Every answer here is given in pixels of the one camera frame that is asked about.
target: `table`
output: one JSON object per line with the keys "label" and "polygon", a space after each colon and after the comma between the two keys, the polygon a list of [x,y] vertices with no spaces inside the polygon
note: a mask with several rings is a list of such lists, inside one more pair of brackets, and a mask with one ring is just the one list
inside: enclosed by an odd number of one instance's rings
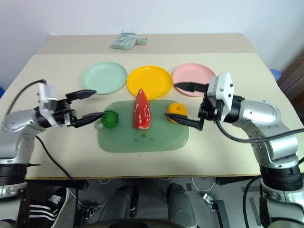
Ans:
{"label": "table", "polygon": [[[251,44],[240,34],[224,35],[142,35],[147,46],[130,51],[108,46],[117,35],[52,36],[30,59],[0,99],[0,119],[17,92],[26,84],[45,78],[54,85],[57,97],[83,89],[80,78],[86,68],[103,61],[113,61],[128,73],[144,65],[157,65],[170,73],[183,63],[201,63],[216,74],[230,72],[235,94],[251,100],[268,100],[278,106],[283,122],[290,129],[303,127],[295,110],[280,91]],[[28,89],[17,101],[14,110],[26,110],[38,105],[38,87]],[[72,108],[79,117],[103,111],[110,103],[133,100],[126,85],[110,95],[94,95],[74,101]],[[187,97],[172,89],[161,99],[186,105],[189,118],[198,114],[201,97]],[[246,134],[230,124],[225,129],[236,137]],[[213,122],[206,121],[202,132],[190,128],[187,144],[176,151],[143,153],[108,153],[100,149],[93,124],[75,129],[65,126],[50,128],[39,135],[54,158],[77,179],[140,177],[140,176],[247,176],[259,174],[250,144],[234,142],[220,133]],[[299,157],[304,156],[304,134],[296,135]],[[35,142],[27,179],[66,179],[64,173],[46,156]]]}

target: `black sneaker with white stripes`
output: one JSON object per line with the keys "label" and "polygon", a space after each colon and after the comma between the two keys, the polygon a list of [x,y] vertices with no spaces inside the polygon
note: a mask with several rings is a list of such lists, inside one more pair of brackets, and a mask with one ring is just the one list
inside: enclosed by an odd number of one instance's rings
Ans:
{"label": "black sneaker with white stripes", "polygon": [[29,227],[53,228],[66,206],[70,190],[59,188],[46,203],[32,202],[29,206]]}

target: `red pepper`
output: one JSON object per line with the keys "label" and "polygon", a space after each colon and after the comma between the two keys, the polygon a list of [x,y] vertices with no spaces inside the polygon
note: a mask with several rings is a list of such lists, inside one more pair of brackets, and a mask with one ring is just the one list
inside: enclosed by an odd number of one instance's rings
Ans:
{"label": "red pepper", "polygon": [[143,89],[140,89],[134,103],[133,126],[135,129],[148,129],[150,125],[150,105]]}

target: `plastic cutting board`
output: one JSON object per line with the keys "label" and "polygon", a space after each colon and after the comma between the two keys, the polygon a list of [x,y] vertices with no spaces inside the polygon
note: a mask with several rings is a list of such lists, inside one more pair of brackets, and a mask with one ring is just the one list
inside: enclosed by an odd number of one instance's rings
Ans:
{"label": "plastic cutting board", "polygon": [[[118,101],[105,110],[118,113],[119,121],[115,128],[101,127],[97,139],[102,150],[111,153],[157,152],[177,150],[186,145],[189,127],[171,123],[165,113],[172,100],[150,101],[151,127],[147,130],[133,128],[134,101]],[[99,128],[100,120],[95,123]]]}

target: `mint green plate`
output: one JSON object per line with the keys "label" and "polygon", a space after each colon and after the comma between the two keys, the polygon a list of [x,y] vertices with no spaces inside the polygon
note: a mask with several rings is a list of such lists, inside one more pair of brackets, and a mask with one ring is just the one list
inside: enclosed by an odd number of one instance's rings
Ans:
{"label": "mint green plate", "polygon": [[120,89],[127,80],[125,68],[114,62],[98,63],[88,68],[82,75],[85,89],[93,89],[97,94],[111,94]]}
{"label": "mint green plate", "polygon": [[165,113],[171,100],[149,101],[151,126],[147,130],[136,130],[133,127],[134,101],[118,101],[110,104],[105,110],[118,113],[118,124],[106,128],[100,120],[95,123],[99,147],[111,153],[173,151],[186,145],[189,127],[170,122]]}

